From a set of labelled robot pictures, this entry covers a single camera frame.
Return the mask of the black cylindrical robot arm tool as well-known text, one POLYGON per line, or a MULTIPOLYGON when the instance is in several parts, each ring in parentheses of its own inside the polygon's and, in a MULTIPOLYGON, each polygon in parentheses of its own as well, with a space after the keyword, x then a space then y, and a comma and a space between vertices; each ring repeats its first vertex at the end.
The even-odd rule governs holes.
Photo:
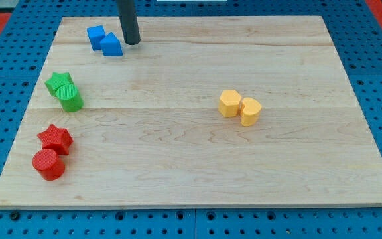
POLYGON ((136 45, 141 41, 134 0, 116 0, 124 42, 136 45))

